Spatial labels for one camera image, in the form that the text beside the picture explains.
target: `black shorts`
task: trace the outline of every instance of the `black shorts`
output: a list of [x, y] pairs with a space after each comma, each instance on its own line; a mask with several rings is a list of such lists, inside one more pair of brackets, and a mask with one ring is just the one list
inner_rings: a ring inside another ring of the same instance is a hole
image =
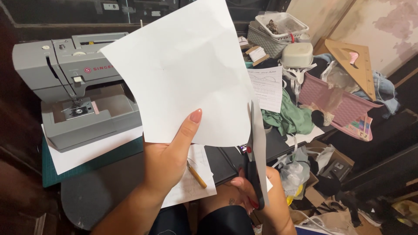
[[[191, 235], [187, 210], [183, 204], [162, 208], [150, 235]], [[254, 235], [251, 219], [242, 206], [226, 206], [205, 216], [196, 235]]]

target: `fingernail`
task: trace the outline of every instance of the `fingernail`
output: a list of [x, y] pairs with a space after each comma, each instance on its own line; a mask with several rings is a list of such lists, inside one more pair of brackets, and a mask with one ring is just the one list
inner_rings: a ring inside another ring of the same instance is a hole
[[251, 200], [251, 198], [248, 198], [248, 199], [250, 199], [250, 203], [251, 203], [252, 207], [258, 209], [258, 203], [256, 203], [255, 201]]
[[190, 121], [194, 123], [199, 123], [202, 119], [202, 109], [197, 109], [190, 114]]
[[240, 187], [242, 185], [242, 182], [239, 180], [232, 180], [231, 184], [234, 185], [235, 187]]

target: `black scissor handle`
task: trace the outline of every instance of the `black scissor handle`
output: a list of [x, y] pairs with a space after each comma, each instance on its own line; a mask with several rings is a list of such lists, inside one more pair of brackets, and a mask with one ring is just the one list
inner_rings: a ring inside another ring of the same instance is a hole
[[248, 181], [252, 184], [255, 195], [258, 199], [258, 210], [262, 210], [264, 208], [264, 197], [263, 192], [261, 191], [260, 186], [260, 178], [258, 177], [257, 172], [257, 165], [255, 161], [250, 161], [248, 158], [248, 154], [244, 153], [244, 171], [245, 171], [245, 177], [248, 179]]

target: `woman's left hand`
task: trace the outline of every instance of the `woman's left hand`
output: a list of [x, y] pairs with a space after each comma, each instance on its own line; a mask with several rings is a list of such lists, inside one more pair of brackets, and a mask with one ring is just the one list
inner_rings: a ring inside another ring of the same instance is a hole
[[187, 155], [199, 128], [202, 109], [192, 112], [181, 124], [171, 143], [148, 143], [143, 138], [145, 175], [141, 184], [162, 199], [182, 178]]

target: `woman's right hand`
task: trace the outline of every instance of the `woman's right hand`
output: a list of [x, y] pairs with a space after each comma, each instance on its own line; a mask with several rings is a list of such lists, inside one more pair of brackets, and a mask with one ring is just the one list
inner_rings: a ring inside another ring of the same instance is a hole
[[[286, 196], [283, 191], [279, 172], [267, 166], [266, 176], [273, 187], [268, 191], [270, 205], [264, 206], [261, 212], [269, 220], [277, 234], [296, 234], [295, 227], [290, 218]], [[253, 208], [258, 208], [258, 199], [252, 184], [245, 178], [243, 169], [239, 171], [239, 177], [231, 180], [231, 184], [238, 188], [241, 193], [241, 199], [244, 202], [246, 210], [250, 213]]]

